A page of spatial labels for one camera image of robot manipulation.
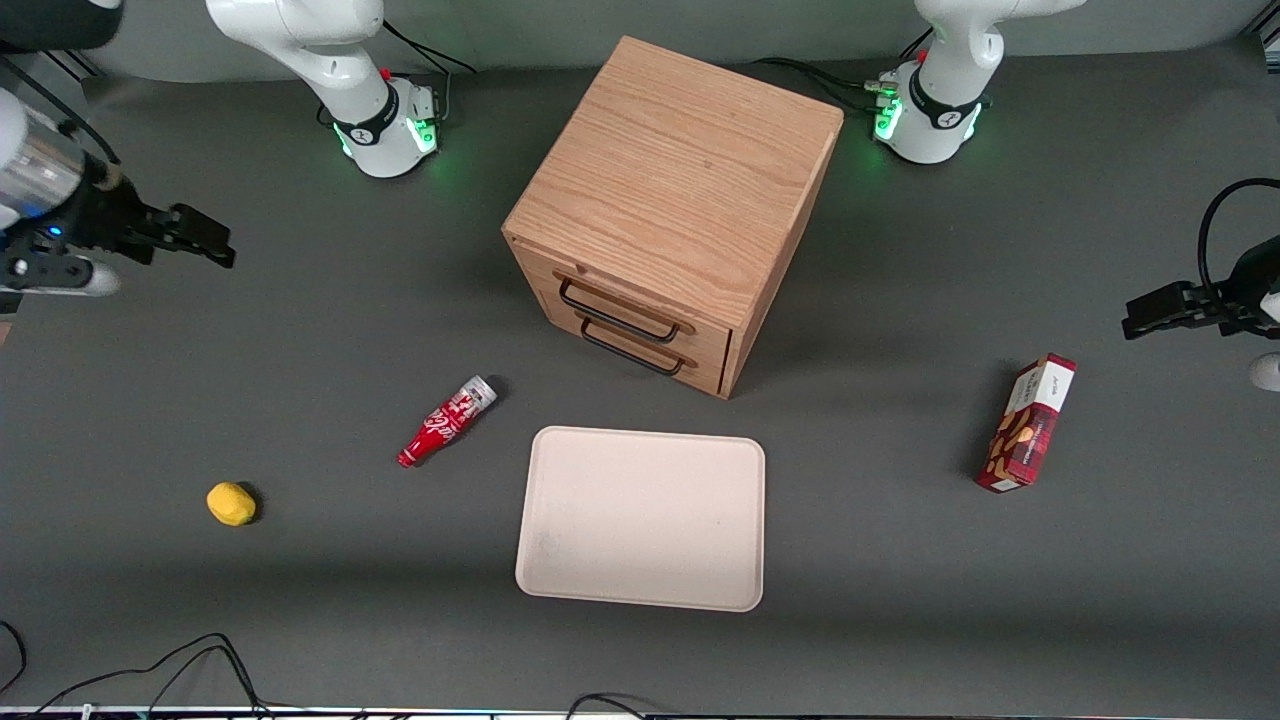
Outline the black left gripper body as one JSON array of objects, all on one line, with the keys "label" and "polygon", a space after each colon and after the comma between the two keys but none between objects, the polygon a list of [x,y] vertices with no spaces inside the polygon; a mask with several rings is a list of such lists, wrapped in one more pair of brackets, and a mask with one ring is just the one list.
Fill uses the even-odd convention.
[{"label": "black left gripper body", "polygon": [[1219,324],[1219,333],[1279,336],[1277,283],[1279,236],[1274,236],[1245,251],[1229,277],[1213,283],[1230,319]]}]

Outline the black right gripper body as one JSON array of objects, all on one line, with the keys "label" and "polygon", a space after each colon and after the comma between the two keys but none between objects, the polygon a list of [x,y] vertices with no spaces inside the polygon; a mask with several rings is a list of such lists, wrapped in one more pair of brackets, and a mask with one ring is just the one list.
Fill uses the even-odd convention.
[{"label": "black right gripper body", "polygon": [[165,242],[156,213],[127,177],[86,176],[65,202],[45,214],[45,234],[78,249],[151,263]]}]

